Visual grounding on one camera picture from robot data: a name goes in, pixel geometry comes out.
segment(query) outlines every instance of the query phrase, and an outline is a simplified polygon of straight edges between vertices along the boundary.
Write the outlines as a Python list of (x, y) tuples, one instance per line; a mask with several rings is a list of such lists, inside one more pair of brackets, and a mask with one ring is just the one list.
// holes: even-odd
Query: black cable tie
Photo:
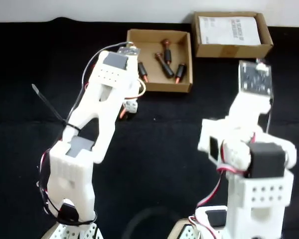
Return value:
[(72, 125), (72, 124), (68, 123), (65, 119), (63, 119), (62, 122), (63, 122), (64, 126), (70, 126), (70, 127), (76, 129), (76, 130), (79, 131), (79, 132), (81, 131), (81, 129), (80, 129), (79, 127), (77, 127), (77, 126), (75, 126), (75, 125)]

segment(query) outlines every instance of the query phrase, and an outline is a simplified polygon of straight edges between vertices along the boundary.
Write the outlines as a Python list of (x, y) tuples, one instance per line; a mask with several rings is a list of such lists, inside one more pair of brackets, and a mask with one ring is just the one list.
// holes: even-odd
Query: metal plate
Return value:
[(271, 66), (257, 70), (257, 63), (240, 61), (239, 82), (243, 92), (273, 97)]
[(140, 53), (140, 49), (135, 48), (135, 47), (120, 47), (118, 50), (118, 53), (127, 55), (127, 56), (138, 56)]

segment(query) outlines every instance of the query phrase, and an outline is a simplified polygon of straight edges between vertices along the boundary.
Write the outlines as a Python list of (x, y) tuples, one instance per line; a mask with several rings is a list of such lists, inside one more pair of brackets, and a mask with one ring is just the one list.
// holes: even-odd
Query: white robotic arm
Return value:
[[(79, 232), (80, 238), (88, 238), (90, 231), (96, 227), (93, 223), (96, 219), (93, 163), (101, 163), (104, 159), (122, 104), (132, 102), (134, 111), (137, 110), (136, 98), (141, 86), (138, 54), (139, 49), (134, 46), (121, 47), (117, 53), (100, 53), (85, 93), (70, 116), (62, 139), (48, 152), (48, 208), (59, 218), (62, 206), (67, 205), (66, 209), (72, 214), (68, 217), (70, 223), (61, 225), (51, 238), (68, 238), (67, 233), (77, 238)], [(82, 129), (93, 118), (99, 119), (99, 135), (95, 142), (78, 136), (78, 129)], [(88, 223), (77, 227), (74, 226), (75, 222)]]
[(198, 150), (217, 166), (226, 164), (229, 181), (227, 219), (221, 234), (213, 236), (206, 208), (195, 217), (202, 239), (278, 239), (285, 207), (290, 204), (296, 164), (295, 146), (263, 132), (260, 114), (270, 110), (273, 97), (271, 68), (263, 63), (240, 62), (239, 93), (229, 114), (220, 120), (203, 119)]

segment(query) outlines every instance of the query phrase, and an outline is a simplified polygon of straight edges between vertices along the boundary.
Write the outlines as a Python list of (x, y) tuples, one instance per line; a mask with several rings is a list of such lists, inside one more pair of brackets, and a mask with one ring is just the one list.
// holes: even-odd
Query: cardboard box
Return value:
[[(252, 16), (256, 19), (261, 45), (222, 45), (201, 44), (199, 16), (224, 17), (224, 16)], [(195, 12), (192, 23), (196, 57), (229, 57), (229, 58), (264, 58), (273, 47), (265, 18), (261, 13), (250, 11), (237, 12)]]
[[(176, 73), (178, 65), (185, 63), (187, 71), (179, 84), (175, 84), (175, 78), (168, 79), (159, 62), (155, 59), (156, 52), (163, 52), (161, 42), (164, 39), (171, 41), (170, 50), (172, 63), (170, 68)], [(146, 83), (147, 91), (163, 92), (189, 92), (193, 84), (192, 58), (190, 34), (184, 31), (171, 30), (141, 30), (128, 31), (127, 41), (134, 42), (141, 49), (139, 61), (143, 62), (148, 73), (149, 82)]]

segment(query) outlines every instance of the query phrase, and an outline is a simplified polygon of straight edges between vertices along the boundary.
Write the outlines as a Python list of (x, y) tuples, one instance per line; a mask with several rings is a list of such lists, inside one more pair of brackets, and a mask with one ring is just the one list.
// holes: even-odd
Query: black table surface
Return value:
[[(189, 24), (88, 23), (58, 18), (44, 23), (0, 23), (0, 238), (38, 239), (54, 223), (42, 209), (40, 156), (62, 125), (31, 88), (35, 83), (63, 117), (80, 87), (89, 58), (101, 47), (125, 41), (127, 30), (175, 29)], [(275, 102), (270, 133), (298, 149), (292, 204), (284, 234), (299, 238), (299, 28), (270, 27), (275, 44)], [(105, 239), (121, 238), (139, 212), (152, 212), (131, 238), (164, 239), (175, 220), (217, 182), (206, 155), (197, 151), (203, 118), (223, 118), (237, 94), (238, 59), (193, 58), (189, 94), (147, 92), (130, 121), (116, 123), (105, 160), (95, 165), (98, 224)], [(84, 130), (93, 138), (95, 122)], [(227, 182), (208, 205), (227, 201)]]

